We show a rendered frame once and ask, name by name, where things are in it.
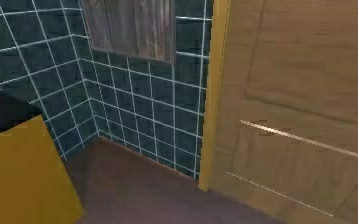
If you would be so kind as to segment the grey wooden wall panel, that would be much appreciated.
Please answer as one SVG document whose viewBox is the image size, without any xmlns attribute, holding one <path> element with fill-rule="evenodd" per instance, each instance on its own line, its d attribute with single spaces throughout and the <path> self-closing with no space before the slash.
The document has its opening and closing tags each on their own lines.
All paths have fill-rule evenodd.
<svg viewBox="0 0 358 224">
<path fill-rule="evenodd" d="M 90 46 L 173 64 L 175 0 L 80 0 Z"/>
</svg>

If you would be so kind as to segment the yellow cabinet with black top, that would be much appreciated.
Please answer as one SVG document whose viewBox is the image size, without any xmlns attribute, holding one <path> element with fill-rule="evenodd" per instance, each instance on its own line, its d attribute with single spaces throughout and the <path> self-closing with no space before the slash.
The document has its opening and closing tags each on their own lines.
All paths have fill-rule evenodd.
<svg viewBox="0 0 358 224">
<path fill-rule="evenodd" d="M 75 224 L 82 215 L 40 109 L 0 90 L 0 224 Z"/>
</svg>

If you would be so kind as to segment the light brown wooden room door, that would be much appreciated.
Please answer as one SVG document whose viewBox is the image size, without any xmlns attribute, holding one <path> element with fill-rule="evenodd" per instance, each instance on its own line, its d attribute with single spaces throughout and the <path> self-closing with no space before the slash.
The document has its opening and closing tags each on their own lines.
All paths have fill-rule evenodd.
<svg viewBox="0 0 358 224">
<path fill-rule="evenodd" d="M 358 0 L 231 0 L 214 190 L 285 224 L 358 224 Z"/>
</svg>

